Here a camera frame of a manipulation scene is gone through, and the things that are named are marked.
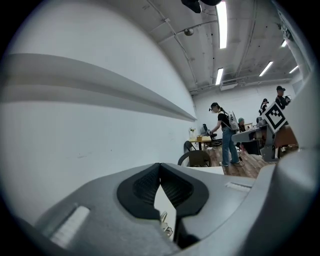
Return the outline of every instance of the ceiling light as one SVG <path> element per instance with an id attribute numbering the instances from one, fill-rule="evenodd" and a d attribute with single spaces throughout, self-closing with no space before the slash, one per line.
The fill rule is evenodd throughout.
<path id="1" fill-rule="evenodd" d="M 281 47 L 285 47 L 287 45 L 287 42 L 286 40 L 283 40 L 282 44 L 281 44 Z"/>
<path id="2" fill-rule="evenodd" d="M 223 68 L 219 68 L 218 69 L 218 75 L 216 76 L 216 81 L 215 81 L 215 85 L 220 85 L 221 82 L 221 78 L 222 78 L 222 74 L 224 73 L 224 69 Z"/>
<path id="3" fill-rule="evenodd" d="M 266 67 L 264 68 L 264 70 L 261 72 L 261 74 L 259 75 L 259 77 L 262 77 L 267 70 L 271 67 L 272 63 L 274 63 L 273 61 L 269 61 L 268 65 L 266 65 Z"/>
<path id="4" fill-rule="evenodd" d="M 219 24 L 219 48 L 227 47 L 227 6 L 226 2 L 222 1 L 216 5 Z"/>
<path id="5" fill-rule="evenodd" d="M 292 72 L 294 72 L 296 69 L 298 68 L 298 66 L 296 66 L 294 69 L 292 69 L 289 74 L 291 74 Z"/>

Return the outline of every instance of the air vent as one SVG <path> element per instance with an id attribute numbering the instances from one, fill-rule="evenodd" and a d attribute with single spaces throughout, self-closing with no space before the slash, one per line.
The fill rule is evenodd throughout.
<path id="1" fill-rule="evenodd" d="M 237 82 L 238 82 L 237 79 L 224 81 L 224 82 L 222 82 L 222 86 L 228 86 L 228 85 L 236 84 Z"/>

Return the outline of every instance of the white wall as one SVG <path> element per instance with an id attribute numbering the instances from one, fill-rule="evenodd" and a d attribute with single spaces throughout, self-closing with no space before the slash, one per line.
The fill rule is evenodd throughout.
<path id="1" fill-rule="evenodd" d="M 236 87 L 230 90 L 220 91 L 218 87 L 208 92 L 199 94 L 193 98 L 195 103 L 197 126 L 202 128 L 206 124 L 208 129 L 213 129 L 217 125 L 218 115 L 209 112 L 212 103 L 217 102 L 225 111 L 233 111 L 237 119 L 244 118 L 246 124 L 256 124 L 259 116 L 259 109 L 264 98 L 274 102 L 277 97 L 277 85 L 260 85 Z M 291 84 L 281 84 L 285 88 L 284 95 L 295 97 L 295 92 Z M 216 132 L 217 139 L 222 138 L 221 128 Z"/>
<path id="2" fill-rule="evenodd" d="M 50 87 L 56 94 L 96 94 Z M 19 88 L 7 90 L 18 93 Z M 45 101 L 2 103 L 0 120 L 3 187 L 14 212 L 31 224 L 90 180 L 150 163 L 176 164 L 193 124 L 111 107 Z"/>
<path id="3" fill-rule="evenodd" d="M 51 0 L 22 27 L 10 54 L 70 58 L 138 83 L 195 117 L 183 80 L 153 39 L 103 1 Z"/>
<path id="4" fill-rule="evenodd" d="M 192 98 L 168 58 L 126 17 L 95 1 L 50 1 L 42 8 L 18 33 L 9 54 L 99 66 L 195 117 Z M 136 95 L 93 91 L 92 81 L 73 80 L 70 86 L 61 73 L 40 73 L 45 77 L 23 84 L 24 76 L 34 74 L 18 75 L 23 76 L 10 77 L 1 92 L 1 182 L 14 214 L 31 224 L 95 178 L 150 163 L 176 164 L 195 126 L 192 118 L 149 104 L 149 98 L 139 102 Z"/>

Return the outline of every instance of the office chair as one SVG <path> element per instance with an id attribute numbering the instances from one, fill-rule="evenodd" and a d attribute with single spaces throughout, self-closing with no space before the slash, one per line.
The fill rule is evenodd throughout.
<path id="1" fill-rule="evenodd" d="M 212 160 L 208 153 L 202 150 L 193 150 L 190 152 L 185 153 L 183 156 L 180 157 L 178 161 L 178 166 L 181 166 L 182 162 L 189 157 L 189 164 L 190 167 L 201 166 L 204 167 L 207 165 L 211 167 Z"/>
<path id="2" fill-rule="evenodd" d="M 190 152 L 192 148 L 194 148 L 194 150 L 197 150 L 194 145 L 192 145 L 192 143 L 187 140 L 185 143 L 184 143 L 184 146 L 186 147 L 186 149 Z"/>

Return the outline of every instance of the desk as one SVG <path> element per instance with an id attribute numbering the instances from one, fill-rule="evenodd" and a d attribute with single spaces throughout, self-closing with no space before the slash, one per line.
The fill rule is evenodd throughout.
<path id="1" fill-rule="evenodd" d="M 202 136 L 202 141 L 197 141 L 197 138 L 190 138 L 190 142 L 198 142 L 199 143 L 199 150 L 202 150 L 201 142 L 211 142 L 210 136 Z"/>
<path id="2" fill-rule="evenodd" d="M 191 168 L 194 170 L 202 171 L 202 172 L 207 172 L 211 174 L 221 174 L 224 175 L 224 170 L 222 169 L 221 166 L 215 166 L 215 167 L 187 167 Z"/>

